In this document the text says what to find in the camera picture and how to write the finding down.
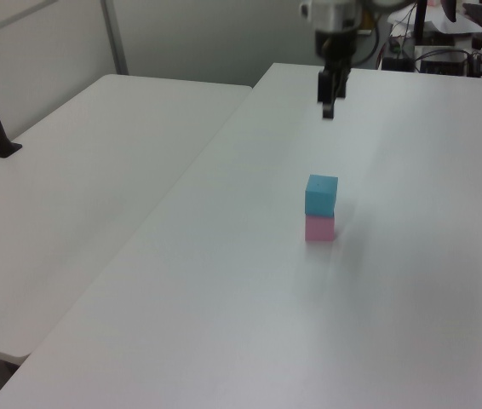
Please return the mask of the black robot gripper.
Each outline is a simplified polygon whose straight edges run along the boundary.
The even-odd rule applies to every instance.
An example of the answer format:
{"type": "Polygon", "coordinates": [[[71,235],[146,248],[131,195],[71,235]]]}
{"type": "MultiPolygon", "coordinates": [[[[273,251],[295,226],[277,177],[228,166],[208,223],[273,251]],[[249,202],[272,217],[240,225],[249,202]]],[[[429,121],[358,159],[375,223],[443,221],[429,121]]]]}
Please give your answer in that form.
{"type": "Polygon", "coordinates": [[[357,49],[357,36],[357,29],[315,32],[315,51],[324,62],[324,70],[318,74],[318,103],[322,105],[324,119],[334,118],[335,82],[331,72],[341,71],[337,79],[336,98],[346,98],[348,69],[357,49]]]}

